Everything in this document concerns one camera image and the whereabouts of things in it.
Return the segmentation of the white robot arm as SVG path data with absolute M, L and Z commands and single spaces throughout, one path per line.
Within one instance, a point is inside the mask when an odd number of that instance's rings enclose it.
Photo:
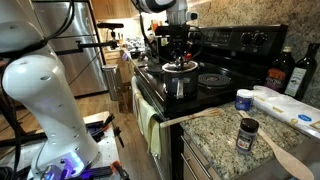
M 44 36 L 17 0 L 0 0 L 0 57 L 8 62 L 3 91 L 36 117 L 47 137 L 28 174 L 37 180 L 76 178 L 99 153 L 65 78 L 64 65 L 48 44 L 67 30 L 74 11 L 74 0 L 69 0 L 65 21 Z

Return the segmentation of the white robot base table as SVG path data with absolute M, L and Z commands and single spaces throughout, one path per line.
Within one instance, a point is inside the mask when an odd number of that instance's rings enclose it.
M 29 167 L 26 180 L 113 180 L 111 164 L 119 159 L 113 130 L 90 131 L 87 122 L 105 122 L 108 111 L 66 122 L 46 123 L 47 140 L 22 148 L 18 173 Z

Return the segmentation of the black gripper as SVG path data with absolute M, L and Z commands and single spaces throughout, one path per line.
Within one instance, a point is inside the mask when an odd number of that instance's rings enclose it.
M 188 41 L 188 33 L 189 33 L 190 26 L 187 24 L 182 25 L 170 25 L 169 26 L 169 47 L 171 50 L 171 54 L 174 57 L 174 65 L 175 68 L 179 67 L 180 60 L 179 57 L 185 55 L 187 49 L 187 41 Z M 187 64 L 187 58 L 184 56 L 182 58 L 181 67 Z

